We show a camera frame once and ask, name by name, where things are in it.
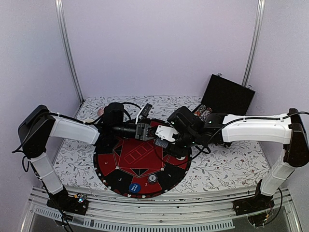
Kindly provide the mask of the small poker chip stack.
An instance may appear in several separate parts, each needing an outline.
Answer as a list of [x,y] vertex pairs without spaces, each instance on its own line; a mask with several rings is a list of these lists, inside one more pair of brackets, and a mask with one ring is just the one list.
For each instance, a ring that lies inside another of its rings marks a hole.
[[155,184],[155,183],[157,183],[157,182],[158,182],[158,177],[157,177],[157,175],[156,175],[156,174],[149,174],[149,175],[147,176],[147,182],[148,182],[149,184]]

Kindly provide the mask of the blue small blind button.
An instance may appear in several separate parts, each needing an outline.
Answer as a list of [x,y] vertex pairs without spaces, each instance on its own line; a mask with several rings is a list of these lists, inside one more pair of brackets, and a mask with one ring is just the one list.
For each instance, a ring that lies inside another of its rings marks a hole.
[[141,185],[139,183],[131,183],[128,190],[131,193],[139,193],[141,190]]

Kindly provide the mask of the blue playing card deck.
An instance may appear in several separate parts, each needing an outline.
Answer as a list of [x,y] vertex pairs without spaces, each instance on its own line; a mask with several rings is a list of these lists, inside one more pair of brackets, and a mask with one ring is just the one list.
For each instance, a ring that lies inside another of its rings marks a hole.
[[158,147],[166,149],[169,145],[169,142],[166,140],[161,140],[159,138],[155,139],[154,144]]

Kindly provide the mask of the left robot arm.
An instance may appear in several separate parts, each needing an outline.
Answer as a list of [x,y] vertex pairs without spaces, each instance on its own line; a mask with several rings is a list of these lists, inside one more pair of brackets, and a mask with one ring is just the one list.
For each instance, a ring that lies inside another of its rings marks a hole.
[[47,106],[38,105],[19,125],[17,133],[20,139],[15,153],[22,153],[29,160],[42,184],[51,194],[53,202],[62,210],[72,205],[72,200],[46,152],[50,138],[70,139],[99,145],[107,136],[115,135],[149,141],[155,137],[155,129],[149,122],[143,122],[151,105],[144,106],[135,120],[124,121],[129,115],[124,104],[113,102],[106,106],[103,114],[91,121],[81,121],[66,115],[51,112]]

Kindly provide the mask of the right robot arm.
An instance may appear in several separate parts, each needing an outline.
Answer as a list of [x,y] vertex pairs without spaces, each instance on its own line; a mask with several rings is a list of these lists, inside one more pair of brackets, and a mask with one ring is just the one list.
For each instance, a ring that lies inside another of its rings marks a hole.
[[160,126],[156,134],[175,145],[180,156],[186,147],[210,143],[228,144],[235,141],[275,142],[283,145],[283,152],[267,176],[261,179],[253,197],[233,202],[234,209],[259,211],[273,205],[273,195],[296,168],[309,162],[309,143],[302,113],[291,108],[277,116],[237,116],[211,113],[205,121],[186,107],[177,109],[169,118],[169,126]]

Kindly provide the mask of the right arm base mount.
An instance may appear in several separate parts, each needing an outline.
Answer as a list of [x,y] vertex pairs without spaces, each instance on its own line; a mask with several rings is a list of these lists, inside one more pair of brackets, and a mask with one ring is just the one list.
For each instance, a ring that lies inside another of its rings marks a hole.
[[261,227],[265,226],[270,217],[267,210],[271,211],[274,205],[273,196],[256,192],[253,197],[233,201],[233,210],[237,216],[253,213],[247,217],[248,222],[254,227]]

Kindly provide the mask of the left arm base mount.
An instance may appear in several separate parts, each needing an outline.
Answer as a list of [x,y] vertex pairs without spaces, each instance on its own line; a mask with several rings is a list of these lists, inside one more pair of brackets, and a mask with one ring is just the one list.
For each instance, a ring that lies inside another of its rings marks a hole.
[[42,184],[49,196],[46,204],[48,207],[57,209],[59,212],[86,215],[89,205],[86,194],[77,193],[74,196],[70,196],[62,183],[60,183],[60,186],[57,184],[55,190],[51,184],[46,185],[44,182]]

